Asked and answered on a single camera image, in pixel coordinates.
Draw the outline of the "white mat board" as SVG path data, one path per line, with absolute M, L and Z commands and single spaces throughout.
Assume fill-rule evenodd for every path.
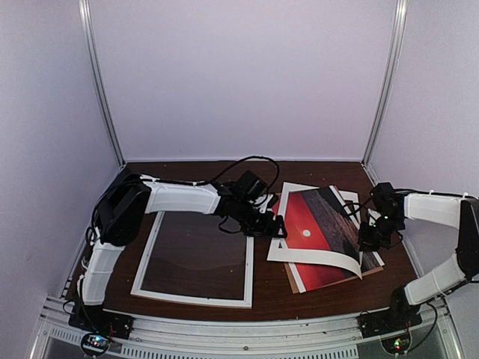
M 302 185 L 291 182 L 284 182 L 281 197 L 276 213 L 276 218 L 280 215 L 285 216 L 287 211 L 287 200 L 289 193 L 317 189 L 310 185 Z M 311 265 L 334 266 L 352 272 L 356 277 L 362 279 L 361 260 L 348 257 L 346 254 L 340 254 L 334 251 L 313 250 L 313 249 L 292 249 L 288 248 L 285 239 L 273 238 L 270 242 L 268 261 L 280 263 L 302 263 Z

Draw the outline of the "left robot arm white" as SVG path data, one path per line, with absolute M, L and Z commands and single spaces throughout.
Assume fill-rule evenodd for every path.
M 157 212 L 195 212 L 233 219 L 246 236 L 284 239 L 282 215 L 272 206 L 278 200 L 269 184 L 252 171 L 239 179 L 188 182 L 160 179 L 122 170 L 94 207 L 88 242 L 92 254 L 76 284 L 76 300 L 82 304 L 79 321 L 92 332 L 102 331 L 107 315 L 98 307 L 120 254 L 138 236 L 143 217 Z

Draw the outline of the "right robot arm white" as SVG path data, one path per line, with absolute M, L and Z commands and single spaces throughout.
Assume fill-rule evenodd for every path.
M 393 234 L 405 233 L 424 261 L 426 273 L 393 294 L 384 313 L 388 329 L 401 329 L 417 307 L 478 276 L 478 198 L 392 188 L 380 183 L 370 192 L 377 218 L 362 223 L 359 247 L 363 251 L 391 248 Z

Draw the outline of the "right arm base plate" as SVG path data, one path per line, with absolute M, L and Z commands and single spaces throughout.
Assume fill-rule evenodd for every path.
M 390 298 L 389 307 L 376 312 L 363 311 L 357 318 L 363 338 L 390 334 L 406 330 L 422 323 L 418 313 L 421 305 L 408 302 L 405 287 L 396 288 Z

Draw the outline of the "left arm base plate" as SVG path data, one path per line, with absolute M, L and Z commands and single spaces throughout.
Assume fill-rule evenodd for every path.
M 134 318 L 105 311 L 103 306 L 87 306 L 79 298 L 66 301 L 62 309 L 69 316 L 68 325 L 83 331 L 128 340 Z

